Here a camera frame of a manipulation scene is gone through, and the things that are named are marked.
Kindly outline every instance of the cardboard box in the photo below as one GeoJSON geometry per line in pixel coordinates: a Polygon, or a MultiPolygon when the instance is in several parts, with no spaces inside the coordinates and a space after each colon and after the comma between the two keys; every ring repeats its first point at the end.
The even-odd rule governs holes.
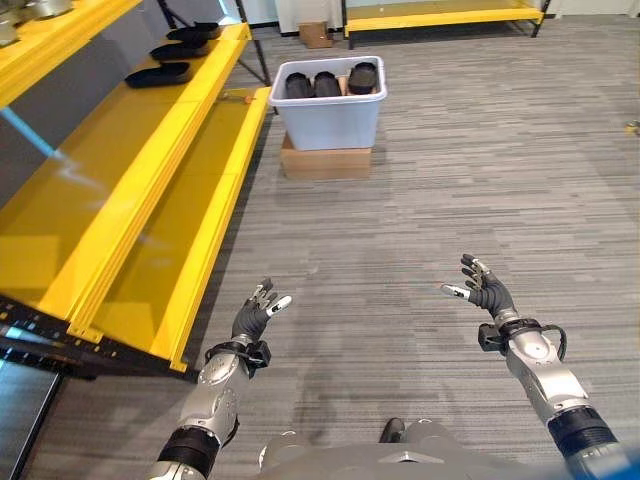
{"type": "Polygon", "coordinates": [[[280,151],[282,169],[292,180],[369,178],[371,148],[341,150],[296,150],[285,135],[280,151]]]}
{"type": "Polygon", "coordinates": [[[333,40],[327,30],[327,22],[300,23],[300,40],[307,48],[330,48],[333,40]]]}

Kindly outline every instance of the black shoe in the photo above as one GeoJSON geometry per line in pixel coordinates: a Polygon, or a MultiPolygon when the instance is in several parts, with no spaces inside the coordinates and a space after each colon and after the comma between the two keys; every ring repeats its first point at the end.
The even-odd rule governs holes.
{"type": "Polygon", "coordinates": [[[404,422],[399,418],[392,418],[385,425],[378,443],[400,443],[403,433],[404,422]]]}
{"type": "Polygon", "coordinates": [[[215,22],[199,23],[193,27],[178,28],[167,33],[169,40],[181,40],[190,42],[194,40],[213,40],[220,36],[220,26],[215,22]]]}
{"type": "Polygon", "coordinates": [[[354,95],[367,95],[378,83],[378,71],[373,63],[361,62],[351,70],[349,91],[354,95]]]}
{"type": "Polygon", "coordinates": [[[210,51],[207,40],[199,39],[189,42],[169,43],[154,48],[149,54],[154,60],[161,62],[164,60],[185,60],[187,58],[204,57],[210,51]]]}
{"type": "Polygon", "coordinates": [[[285,89],[287,98],[311,98],[313,97],[313,88],[307,76],[303,73],[292,73],[285,81],[285,89]]]}
{"type": "Polygon", "coordinates": [[[316,97],[341,97],[338,79],[331,72],[320,72],[313,83],[316,97]]]}
{"type": "Polygon", "coordinates": [[[191,71],[187,62],[161,63],[158,68],[140,70],[124,79],[131,88],[180,85],[189,80],[191,80],[191,71]]]}

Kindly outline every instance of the plastic storage bin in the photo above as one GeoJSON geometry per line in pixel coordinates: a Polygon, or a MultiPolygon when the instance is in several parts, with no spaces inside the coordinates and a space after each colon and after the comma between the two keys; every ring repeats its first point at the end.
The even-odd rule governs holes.
{"type": "Polygon", "coordinates": [[[380,102],[387,96],[384,63],[380,57],[349,57],[287,62],[280,65],[269,103],[277,107],[296,150],[369,148],[375,143],[380,102]],[[360,62],[371,62],[378,70],[378,92],[326,98],[288,99],[287,77],[304,73],[309,79],[329,71],[346,76],[360,62]]]}

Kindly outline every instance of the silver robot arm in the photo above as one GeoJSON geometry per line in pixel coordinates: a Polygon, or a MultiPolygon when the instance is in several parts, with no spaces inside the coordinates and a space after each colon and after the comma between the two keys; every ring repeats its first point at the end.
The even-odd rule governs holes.
{"type": "Polygon", "coordinates": [[[149,472],[149,480],[206,480],[216,455],[238,428],[238,401],[256,369],[269,364],[271,354],[260,341],[267,322],[291,304],[263,280],[233,323],[231,341],[210,349],[194,390],[187,397],[177,429],[149,472]]]}
{"type": "Polygon", "coordinates": [[[445,284],[441,290],[491,314],[493,323],[480,326],[480,346],[506,357],[509,371],[522,384],[571,472],[597,479],[627,468],[630,463],[620,444],[578,379],[562,363],[567,341],[564,331],[521,316],[509,290],[480,260],[465,254],[461,262],[462,272],[471,279],[465,282],[468,288],[445,284]],[[549,330],[560,332],[558,350],[543,334],[549,330]]]}

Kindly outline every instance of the yellow shelving unit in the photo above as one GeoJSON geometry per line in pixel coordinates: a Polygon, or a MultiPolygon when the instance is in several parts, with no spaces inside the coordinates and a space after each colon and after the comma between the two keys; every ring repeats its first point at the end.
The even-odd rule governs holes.
{"type": "Polygon", "coordinates": [[[515,20],[539,26],[548,3],[540,9],[527,0],[432,0],[348,7],[348,0],[343,0],[345,36],[352,48],[353,32],[515,20]]]}
{"type": "Polygon", "coordinates": [[[0,108],[86,45],[141,0],[77,0],[73,10],[18,28],[20,41],[0,48],[0,108]]]}
{"type": "Polygon", "coordinates": [[[186,369],[182,353],[251,160],[269,90],[231,90],[213,106],[91,328],[170,360],[172,369],[186,369]]]}
{"type": "Polygon", "coordinates": [[[82,122],[0,210],[2,294],[101,340],[91,321],[249,38],[225,27],[189,83],[122,84],[82,122]]]}

